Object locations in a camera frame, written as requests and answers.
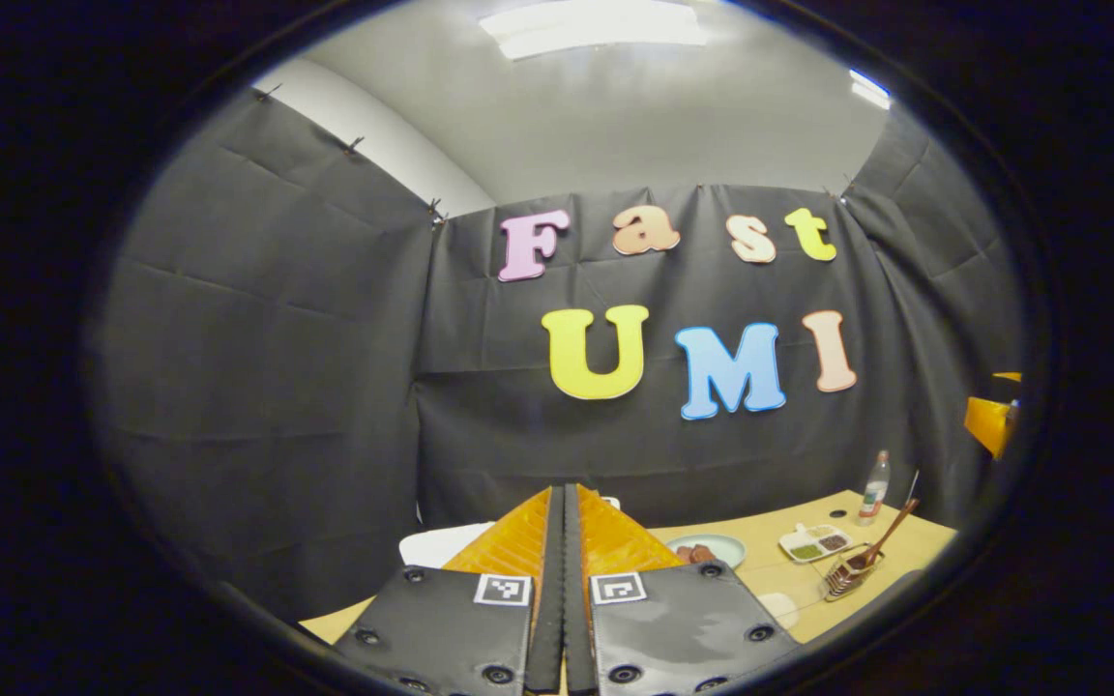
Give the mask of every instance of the food on plate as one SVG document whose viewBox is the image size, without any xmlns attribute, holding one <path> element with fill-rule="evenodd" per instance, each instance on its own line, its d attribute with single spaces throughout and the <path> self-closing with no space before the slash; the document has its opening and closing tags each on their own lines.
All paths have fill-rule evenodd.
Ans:
<svg viewBox="0 0 1114 696">
<path fill-rule="evenodd" d="M 819 545 L 822 546 L 828 551 L 836 551 L 846 543 L 848 543 L 848 541 L 846 540 L 844 537 L 840 537 L 840 535 L 834 535 L 834 537 L 823 537 L 821 540 L 819 540 Z"/>
<path fill-rule="evenodd" d="M 715 556 L 712 555 L 712 550 L 707 549 L 707 547 L 702 543 L 695 543 L 694 549 L 691 550 L 691 562 L 706 563 L 709 560 L 715 560 Z"/>
<path fill-rule="evenodd" d="M 801 560 L 818 559 L 819 556 L 823 555 L 823 551 L 819 550 L 818 546 L 814 543 L 808 543 L 807 546 L 799 546 L 795 549 L 790 549 L 790 553 L 793 558 Z"/>
<path fill-rule="evenodd" d="M 678 546 L 676 555 L 684 563 L 706 563 L 709 560 L 716 560 L 715 553 L 702 543 L 695 543 L 694 547 Z"/>
</svg>

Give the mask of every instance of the curtain clip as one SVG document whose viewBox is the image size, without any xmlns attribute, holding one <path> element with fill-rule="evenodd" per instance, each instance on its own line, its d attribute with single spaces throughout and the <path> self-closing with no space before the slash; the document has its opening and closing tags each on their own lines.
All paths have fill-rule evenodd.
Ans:
<svg viewBox="0 0 1114 696">
<path fill-rule="evenodd" d="M 429 203 L 429 215 L 432 217 L 432 229 L 437 229 L 438 226 L 446 224 L 446 220 L 450 219 L 450 216 L 442 216 L 441 213 L 437 210 L 437 204 L 441 203 L 441 198 L 433 198 Z"/>
<path fill-rule="evenodd" d="M 363 141 L 363 136 L 356 137 L 355 140 L 352 144 L 350 144 L 349 146 L 344 147 L 343 150 L 341 150 L 341 154 L 346 155 L 348 157 L 350 155 L 354 155 L 355 154 L 355 146 L 359 145 L 360 143 L 362 143 L 362 141 Z"/>
<path fill-rule="evenodd" d="M 282 87 L 282 82 L 277 84 L 277 87 Z M 268 99 L 270 94 L 277 91 L 277 87 L 275 87 L 274 89 L 270 89 L 270 91 L 262 91 L 261 94 L 257 94 L 256 100 L 264 101 Z"/>
</svg>

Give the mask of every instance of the foam letter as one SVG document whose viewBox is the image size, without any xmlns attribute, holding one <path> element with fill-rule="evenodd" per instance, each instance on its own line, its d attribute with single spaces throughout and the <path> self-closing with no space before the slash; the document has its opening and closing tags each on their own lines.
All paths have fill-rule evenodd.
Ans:
<svg viewBox="0 0 1114 696">
<path fill-rule="evenodd" d="M 605 318 L 618 327 L 618 369 L 596 374 L 587 369 L 587 326 L 592 312 L 558 310 L 539 323 L 548 330 L 548 369 L 554 384 L 576 400 L 615 400 L 631 392 L 642 379 L 642 322 L 647 307 L 623 304 L 609 307 Z"/>
<path fill-rule="evenodd" d="M 785 216 L 785 224 L 792 225 L 797 231 L 797 241 L 802 246 L 805 255 L 814 261 L 831 261 L 837 257 L 837 247 L 832 244 L 824 244 L 819 237 L 819 231 L 828 229 L 828 224 L 822 217 L 810 215 L 808 208 L 799 208 Z"/>
<path fill-rule="evenodd" d="M 682 241 L 682 235 L 668 222 L 668 213 L 656 206 L 626 208 L 613 218 L 613 226 L 618 228 L 613 235 L 613 247 L 619 254 L 663 252 Z"/>
<path fill-rule="evenodd" d="M 715 331 L 706 326 L 691 326 L 677 331 L 677 344 L 685 349 L 686 365 L 691 376 L 691 400 L 682 406 L 682 418 L 686 420 L 711 419 L 720 411 L 712 400 L 712 388 L 720 393 L 730 413 L 742 404 L 742 391 L 751 382 L 751 393 L 746 393 L 747 411 L 765 411 L 785 405 L 785 393 L 781 391 L 776 373 L 776 325 L 752 323 L 742 331 L 742 342 L 737 344 L 737 356 L 730 357 Z"/>
<path fill-rule="evenodd" d="M 858 382 L 858 375 L 849 370 L 846 344 L 840 340 L 840 312 L 814 312 L 802 317 L 802 326 L 814 334 L 814 349 L 819 352 L 819 380 L 814 383 L 820 392 L 840 392 Z"/>
<path fill-rule="evenodd" d="M 569 226 L 566 210 L 549 210 L 536 216 L 510 217 L 502 222 L 505 231 L 505 267 L 496 274 L 500 282 L 526 281 L 545 274 L 545 265 L 536 261 L 536 252 L 546 259 L 557 251 L 557 231 Z"/>
<path fill-rule="evenodd" d="M 724 228 L 733 235 L 730 246 L 733 246 L 740 259 L 750 261 L 752 264 L 766 264 L 776 257 L 776 245 L 764 237 L 768 234 L 768 226 L 762 224 L 759 217 L 730 216 L 730 219 L 725 220 Z"/>
</svg>

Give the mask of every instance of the orange object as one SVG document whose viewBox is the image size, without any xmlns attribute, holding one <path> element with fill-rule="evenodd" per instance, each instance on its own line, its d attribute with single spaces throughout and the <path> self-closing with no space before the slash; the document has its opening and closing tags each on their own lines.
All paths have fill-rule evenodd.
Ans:
<svg viewBox="0 0 1114 696">
<path fill-rule="evenodd" d="M 1008 404 L 970 396 L 965 404 L 965 430 L 999 459 L 1008 443 Z"/>
<path fill-rule="evenodd" d="M 447 571 L 497 575 L 530 575 L 535 578 L 536 605 L 539 581 L 545 568 L 545 531 L 548 526 L 548 498 L 551 488 L 527 498 L 483 530 L 476 541 L 444 565 Z"/>
<path fill-rule="evenodd" d="M 667 546 L 605 498 L 583 486 L 576 489 L 583 529 L 584 580 L 589 575 L 653 571 L 685 565 Z M 587 582 L 583 582 L 583 589 L 587 590 Z"/>
</svg>

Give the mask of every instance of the plate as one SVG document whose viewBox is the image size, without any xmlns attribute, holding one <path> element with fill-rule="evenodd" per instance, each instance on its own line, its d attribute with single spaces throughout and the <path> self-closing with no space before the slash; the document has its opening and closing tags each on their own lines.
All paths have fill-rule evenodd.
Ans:
<svg viewBox="0 0 1114 696">
<path fill-rule="evenodd" d="M 837 546 L 825 540 L 836 541 Z M 809 528 L 805 525 L 797 525 L 795 531 L 786 533 L 780 538 L 780 546 L 790 559 L 797 563 L 810 563 L 813 560 L 827 559 L 828 556 L 839 553 L 853 545 L 853 538 L 841 531 L 836 525 L 820 523 Z"/>
<path fill-rule="evenodd" d="M 797 626 L 799 619 L 797 602 L 793 602 L 793 598 L 789 595 L 782 594 L 782 591 L 771 591 L 769 595 L 755 595 L 755 599 L 759 599 L 759 602 L 768 609 L 773 619 L 776 619 L 781 628 L 789 630 Z"/>
<path fill-rule="evenodd" d="M 408 566 L 440 568 L 450 562 L 459 551 L 476 541 L 492 523 L 469 523 L 446 529 L 412 533 L 399 542 L 402 562 Z"/>
<path fill-rule="evenodd" d="M 690 537 L 676 538 L 664 546 L 676 553 L 678 546 L 695 546 L 695 543 L 706 546 L 716 559 L 724 560 L 730 568 L 737 568 L 746 558 L 746 545 L 723 533 L 693 533 Z"/>
</svg>

